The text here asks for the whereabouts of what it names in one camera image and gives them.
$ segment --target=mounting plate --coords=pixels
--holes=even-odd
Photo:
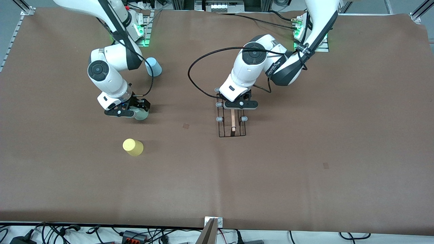
[[[205,222],[204,222],[204,226],[207,225],[208,220],[210,220],[211,218],[217,218],[218,220],[218,228],[221,229],[223,228],[223,217],[205,217]]]

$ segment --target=yellow cup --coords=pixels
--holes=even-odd
[[[126,139],[122,144],[124,150],[131,156],[139,156],[143,152],[143,144],[138,140]]]

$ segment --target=brown table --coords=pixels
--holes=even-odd
[[[25,17],[0,74],[0,219],[200,227],[214,215],[225,228],[433,235],[425,28],[406,15],[340,16],[331,52],[316,54],[289,87],[254,89],[247,136],[218,138],[215,100],[187,69],[265,33],[293,45],[280,27],[163,11],[142,49],[163,73],[139,122],[107,117],[96,101],[87,59],[110,39],[95,18],[59,8]],[[204,59],[193,79],[212,92],[237,52]],[[147,90],[144,66],[122,75]],[[124,152],[126,138],[141,140],[144,154]]]

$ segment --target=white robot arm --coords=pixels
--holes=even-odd
[[[141,50],[135,43],[138,16],[126,10],[122,0],[54,0],[61,7],[78,13],[95,16],[110,28],[118,44],[95,49],[89,56],[88,76],[102,93],[98,102],[106,115],[145,119],[150,103],[138,100],[122,76],[123,70],[137,69],[141,63]]]
[[[277,86],[287,86],[294,82],[304,63],[315,53],[315,49],[336,21],[338,4],[339,0],[306,0],[312,21],[312,32],[303,45],[297,47],[298,53],[288,52],[269,34],[254,37],[244,47],[261,48],[285,54],[277,55],[251,49],[241,50],[235,59],[229,77],[219,88],[219,92],[229,101],[234,102],[252,88],[261,71],[265,72]]]

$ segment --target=red cable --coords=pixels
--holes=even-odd
[[[220,231],[221,236],[223,237],[224,244],[227,244],[227,242],[226,242],[226,238],[224,237],[224,234],[223,234],[223,231],[221,231],[221,229],[218,229],[218,230]]]

